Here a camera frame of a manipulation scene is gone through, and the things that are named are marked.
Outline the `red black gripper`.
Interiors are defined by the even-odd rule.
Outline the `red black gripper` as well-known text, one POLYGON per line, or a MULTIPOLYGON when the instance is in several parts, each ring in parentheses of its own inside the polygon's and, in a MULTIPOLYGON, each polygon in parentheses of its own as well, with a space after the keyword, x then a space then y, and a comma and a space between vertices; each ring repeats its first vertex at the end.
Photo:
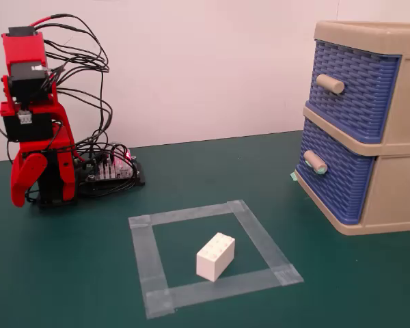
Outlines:
POLYGON ((10 191, 13 205, 22 207, 25 192, 41 176, 47 166, 46 157, 38 152, 59 150, 59 173, 64 183, 63 201, 74 198, 76 180, 71 145, 74 143, 64 107, 55 101, 42 101, 23 111, 18 116, 19 104, 2 102, 0 115, 10 141, 18 142, 20 150, 30 153, 26 159, 19 151, 12 164, 10 191))

